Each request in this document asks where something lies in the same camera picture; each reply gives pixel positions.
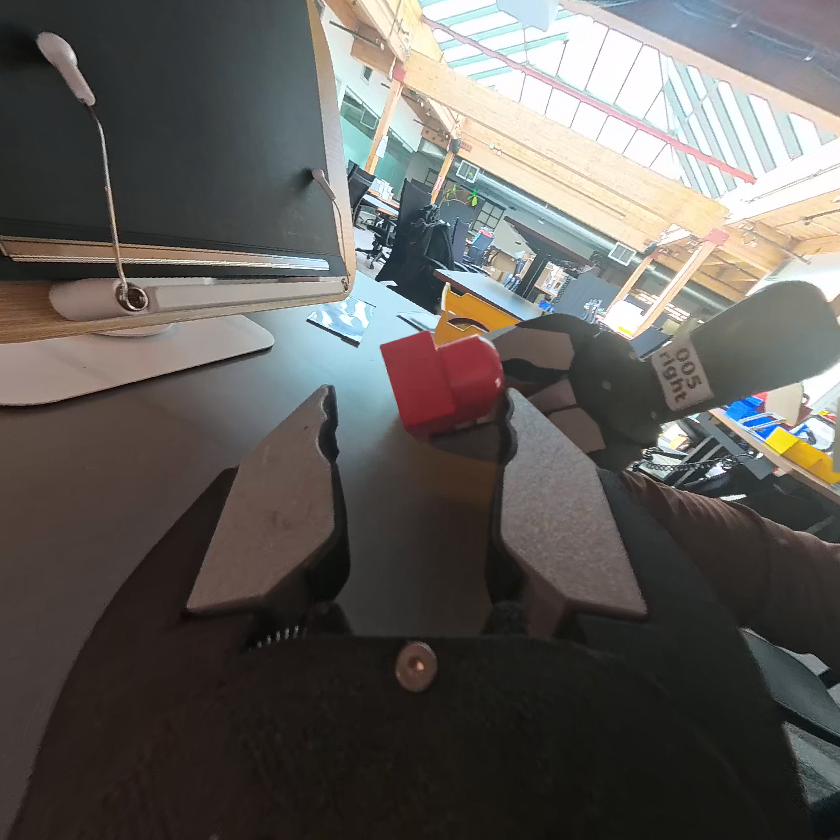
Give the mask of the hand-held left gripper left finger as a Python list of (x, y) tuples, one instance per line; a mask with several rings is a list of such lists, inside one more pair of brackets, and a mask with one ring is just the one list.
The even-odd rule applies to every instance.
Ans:
[(240, 462), (185, 609), (302, 617), (350, 574), (338, 404), (322, 385)]

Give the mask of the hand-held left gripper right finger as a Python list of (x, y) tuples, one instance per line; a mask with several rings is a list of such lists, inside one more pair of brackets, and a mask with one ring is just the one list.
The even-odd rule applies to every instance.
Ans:
[(520, 574), (528, 633), (555, 637), (578, 616), (647, 620), (597, 467), (522, 394), (506, 401), (493, 536)]

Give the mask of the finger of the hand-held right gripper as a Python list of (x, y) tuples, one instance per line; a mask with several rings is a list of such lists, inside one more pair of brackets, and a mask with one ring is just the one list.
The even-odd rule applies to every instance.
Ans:
[(546, 385), (523, 383), (521, 393), (585, 454), (599, 453), (606, 448), (601, 428), (578, 404), (568, 380)]
[(523, 362), (549, 371), (567, 371), (574, 359), (574, 347), (566, 332), (536, 329), (531, 322), (489, 333), (501, 362)]

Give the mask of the red toy block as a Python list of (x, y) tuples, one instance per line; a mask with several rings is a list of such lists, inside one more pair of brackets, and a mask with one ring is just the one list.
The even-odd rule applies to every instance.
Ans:
[(418, 332), (384, 343), (381, 355), (402, 425), (422, 442), (483, 421), (505, 391), (498, 351), (478, 335), (436, 345)]

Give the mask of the person's right forearm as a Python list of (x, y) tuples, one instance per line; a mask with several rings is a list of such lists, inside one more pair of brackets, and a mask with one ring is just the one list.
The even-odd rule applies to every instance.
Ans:
[(742, 627), (839, 673), (839, 546), (736, 502), (619, 474)]

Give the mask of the yellow storage bin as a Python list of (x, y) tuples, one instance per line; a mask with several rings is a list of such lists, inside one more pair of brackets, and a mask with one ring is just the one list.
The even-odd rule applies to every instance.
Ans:
[(444, 284), (440, 299), (434, 343), (438, 347), (473, 335), (515, 326), (519, 319), (469, 294), (458, 294), (451, 283)]

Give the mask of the cluster of blue bins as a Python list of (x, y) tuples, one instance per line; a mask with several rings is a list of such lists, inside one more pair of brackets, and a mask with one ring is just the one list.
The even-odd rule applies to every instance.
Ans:
[(781, 425), (781, 419), (765, 410), (762, 399), (748, 396), (734, 401), (724, 409), (726, 417), (746, 428), (765, 429)]

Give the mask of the black jacket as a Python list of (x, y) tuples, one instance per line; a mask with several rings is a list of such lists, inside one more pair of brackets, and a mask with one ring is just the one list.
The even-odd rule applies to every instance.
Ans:
[(444, 284), (438, 270), (454, 268), (450, 226), (424, 189), (404, 182), (391, 254), (376, 276), (396, 294), (438, 314)]

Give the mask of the row of yellow bins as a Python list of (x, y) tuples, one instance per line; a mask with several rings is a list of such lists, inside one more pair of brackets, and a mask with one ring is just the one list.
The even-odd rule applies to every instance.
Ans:
[(833, 455), (817, 449), (783, 427), (777, 427), (766, 438), (773, 452), (803, 468), (816, 478), (830, 486), (837, 485), (839, 473), (834, 467)]

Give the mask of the black office chair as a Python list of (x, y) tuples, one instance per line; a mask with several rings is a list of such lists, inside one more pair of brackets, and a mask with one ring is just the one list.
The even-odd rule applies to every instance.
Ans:
[(379, 261), (386, 261), (385, 251), (391, 249), (396, 237), (396, 223), (398, 212), (380, 198), (373, 196), (371, 188), (374, 176), (356, 163), (351, 163), (348, 170), (348, 188), (352, 223), (355, 227), (364, 210), (374, 212), (374, 221), (368, 231), (373, 234), (372, 245), (369, 248), (356, 246), (357, 253), (368, 261), (373, 268)]

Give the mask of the black board book stand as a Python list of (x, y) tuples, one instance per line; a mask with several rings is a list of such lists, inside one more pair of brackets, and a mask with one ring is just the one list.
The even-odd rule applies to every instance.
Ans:
[[(269, 350), (253, 312), (347, 298), (352, 219), (312, 2), (3, 1), (2, 407), (64, 402)], [(98, 134), (37, 48), (66, 40)], [(350, 290), (324, 170), (343, 216)]]

